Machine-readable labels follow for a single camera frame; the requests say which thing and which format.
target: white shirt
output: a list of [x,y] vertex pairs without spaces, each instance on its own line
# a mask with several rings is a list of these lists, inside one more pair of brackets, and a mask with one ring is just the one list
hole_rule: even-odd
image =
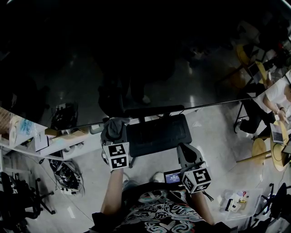
[[265,90],[263,93],[261,93],[257,98],[254,99],[254,101],[260,106],[262,110],[264,110],[266,113],[270,113],[271,109],[269,109],[264,103],[263,99],[265,95],[268,97],[269,101],[275,104],[282,104],[286,101],[286,96],[284,95],[284,89],[286,85],[289,85],[288,81],[285,77],[278,80],[276,83],[274,83],[269,89]]

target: black t-shirt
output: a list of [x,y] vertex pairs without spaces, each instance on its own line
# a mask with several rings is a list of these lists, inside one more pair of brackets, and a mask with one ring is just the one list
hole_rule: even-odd
[[95,226],[90,233],[104,232],[229,232],[223,223],[215,226],[205,222],[188,203],[188,192],[180,187],[169,188],[154,183],[139,186],[135,190],[123,193],[123,208],[120,216],[106,216],[103,213],[92,214]]

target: white marker cube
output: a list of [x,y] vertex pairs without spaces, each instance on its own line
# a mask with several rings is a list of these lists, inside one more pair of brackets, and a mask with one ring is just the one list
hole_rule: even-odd
[[103,146],[103,149],[111,171],[129,166],[129,142]]
[[211,173],[208,167],[184,172],[182,182],[189,193],[200,192],[208,188],[211,183]]

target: plastic bin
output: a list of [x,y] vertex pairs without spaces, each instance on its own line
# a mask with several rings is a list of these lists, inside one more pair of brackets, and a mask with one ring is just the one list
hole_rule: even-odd
[[256,189],[250,189],[250,190],[226,190],[224,194],[225,200],[228,202],[229,199],[232,199],[233,201],[231,202],[230,205],[233,204],[233,202],[237,199],[237,193],[242,193],[246,192],[247,195],[249,196],[247,199],[247,202],[245,203],[244,208],[238,209],[236,212],[232,211],[231,208],[227,211],[226,214],[226,220],[239,220],[243,218],[249,218],[254,216],[256,213],[256,210],[258,208],[258,205],[261,200],[261,195],[263,190],[261,188],[256,188]]

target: bundle of cables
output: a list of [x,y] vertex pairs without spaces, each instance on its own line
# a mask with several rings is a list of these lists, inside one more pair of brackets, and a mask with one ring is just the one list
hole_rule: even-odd
[[73,192],[78,192],[83,188],[83,177],[72,161],[50,161],[50,167],[54,172],[55,179],[60,184],[60,188],[70,189]]

